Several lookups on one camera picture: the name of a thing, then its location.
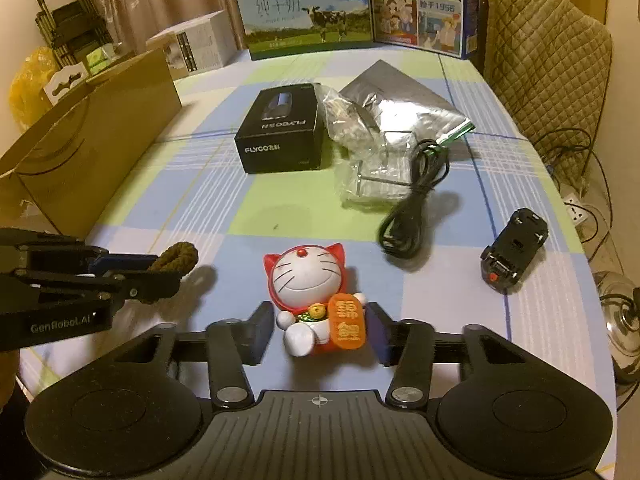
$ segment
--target red ear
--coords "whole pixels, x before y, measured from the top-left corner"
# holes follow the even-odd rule
[[[265,254],[262,261],[264,262],[264,270],[267,273],[267,276],[271,274],[271,270],[276,262],[280,259],[279,254]]]
[[[326,248],[326,250],[329,251],[333,256],[335,256],[335,259],[338,260],[338,263],[344,267],[344,247],[342,246],[342,244],[330,245]]]

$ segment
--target power strip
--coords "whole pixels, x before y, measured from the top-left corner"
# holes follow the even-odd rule
[[[574,205],[584,207],[574,193],[569,193],[562,199],[562,201],[565,204],[566,211],[569,213],[569,218],[574,223],[574,227],[580,225],[589,217],[585,210],[580,209],[580,207],[574,207]]]

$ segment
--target orange plaque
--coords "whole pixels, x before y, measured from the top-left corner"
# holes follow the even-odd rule
[[[331,341],[344,350],[355,350],[364,345],[366,332],[364,311],[351,294],[335,294],[328,305]]]

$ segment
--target table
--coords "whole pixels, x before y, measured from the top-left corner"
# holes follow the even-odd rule
[[[476,125],[452,146],[450,174],[428,198],[428,258],[405,270],[374,241],[382,215],[342,207],[333,168],[247,175],[234,144],[261,89],[308,80],[341,89],[379,59]],[[200,264],[174,298],[154,307],[131,301],[108,333],[24,350],[20,373],[33,393],[158,322],[202,330],[218,319],[244,319],[268,299],[264,254],[340,241],[352,292],[363,291],[396,319],[422,319],[441,332],[483,324],[592,388],[615,415],[604,322],[580,241],[540,158],[470,62],[395,46],[257,62],[244,52],[176,87],[182,112],[132,170],[89,241],[112,252],[159,254],[189,240]],[[502,295],[482,281],[479,255],[523,206],[548,221],[550,235],[522,286]],[[276,328],[262,364],[246,368],[256,393],[388,387],[392,370],[368,348],[295,360],[281,337]],[[183,367],[180,378],[209,396],[205,365]],[[431,395],[456,382],[455,367],[438,366]],[[599,471],[612,476],[614,460],[615,431]]]

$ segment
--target quilted chair cover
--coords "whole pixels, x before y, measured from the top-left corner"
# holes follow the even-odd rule
[[[569,0],[488,0],[484,78],[558,180],[582,189],[607,90],[611,36]],[[582,128],[544,137],[557,128]]]

